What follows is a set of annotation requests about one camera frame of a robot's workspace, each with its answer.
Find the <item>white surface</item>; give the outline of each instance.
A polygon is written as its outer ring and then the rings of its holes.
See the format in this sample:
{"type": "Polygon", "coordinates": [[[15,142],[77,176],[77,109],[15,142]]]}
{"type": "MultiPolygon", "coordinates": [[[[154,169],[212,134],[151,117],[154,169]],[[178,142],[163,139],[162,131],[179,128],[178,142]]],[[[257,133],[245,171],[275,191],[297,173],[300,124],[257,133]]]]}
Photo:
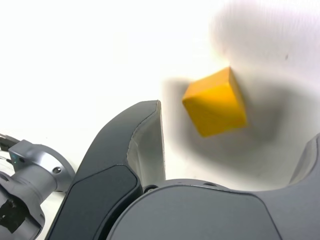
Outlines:
{"type": "MultiPolygon", "coordinates": [[[[284,186],[320,132],[320,4],[264,2],[1,1],[0,133],[50,146],[76,169],[115,115],[160,99],[168,179],[284,186]],[[181,97],[228,61],[251,127],[200,138],[181,97]]],[[[39,240],[61,200],[42,205],[39,240]]]]}

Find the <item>white backdrop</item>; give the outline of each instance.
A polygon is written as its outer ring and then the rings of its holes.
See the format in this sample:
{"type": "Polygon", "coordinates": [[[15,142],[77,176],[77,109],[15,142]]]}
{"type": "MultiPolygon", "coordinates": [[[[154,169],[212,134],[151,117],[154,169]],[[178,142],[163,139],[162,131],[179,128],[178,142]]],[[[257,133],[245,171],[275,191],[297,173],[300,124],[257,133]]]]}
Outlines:
{"type": "MultiPolygon", "coordinates": [[[[168,179],[279,188],[320,132],[319,62],[317,0],[1,1],[0,133],[50,146],[77,169],[109,120],[159,99],[168,179]],[[250,127],[201,138],[182,95],[229,64],[250,127]]],[[[42,204],[38,239],[62,198],[42,204]]]]}

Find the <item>yellow cube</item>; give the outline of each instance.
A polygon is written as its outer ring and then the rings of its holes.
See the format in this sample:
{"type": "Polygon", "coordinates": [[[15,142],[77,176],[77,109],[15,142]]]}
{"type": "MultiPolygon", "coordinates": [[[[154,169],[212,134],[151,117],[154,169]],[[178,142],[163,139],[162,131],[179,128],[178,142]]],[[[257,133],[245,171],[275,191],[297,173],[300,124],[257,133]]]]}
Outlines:
{"type": "Polygon", "coordinates": [[[243,98],[230,67],[191,83],[182,103],[203,137],[247,125],[243,98]]]}

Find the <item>gray plastic casing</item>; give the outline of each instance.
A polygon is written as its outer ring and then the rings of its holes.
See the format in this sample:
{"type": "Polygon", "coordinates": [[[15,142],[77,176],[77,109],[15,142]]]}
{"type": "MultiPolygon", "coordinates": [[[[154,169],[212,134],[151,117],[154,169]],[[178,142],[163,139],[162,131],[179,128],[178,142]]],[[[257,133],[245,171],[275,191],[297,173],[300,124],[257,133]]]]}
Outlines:
{"type": "MultiPolygon", "coordinates": [[[[157,106],[154,111],[161,110],[154,101],[148,103],[157,106]]],[[[194,180],[165,181],[133,202],[113,225],[107,239],[319,240],[318,139],[319,135],[307,143],[292,177],[293,184],[287,187],[243,192],[190,182],[194,180]],[[304,178],[297,181],[297,176],[304,178]]],[[[153,158],[150,153],[146,159],[153,158]]]]}

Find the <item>screw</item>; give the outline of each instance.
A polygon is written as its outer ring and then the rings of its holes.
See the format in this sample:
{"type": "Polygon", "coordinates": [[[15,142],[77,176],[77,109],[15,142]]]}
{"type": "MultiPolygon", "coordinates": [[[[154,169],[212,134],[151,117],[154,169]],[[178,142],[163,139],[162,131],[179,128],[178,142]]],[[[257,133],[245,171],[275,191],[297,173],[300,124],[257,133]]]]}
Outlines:
{"type": "Polygon", "coordinates": [[[61,167],[55,167],[53,170],[52,170],[52,172],[54,173],[54,174],[59,174],[59,173],[61,173],[61,167]]]}

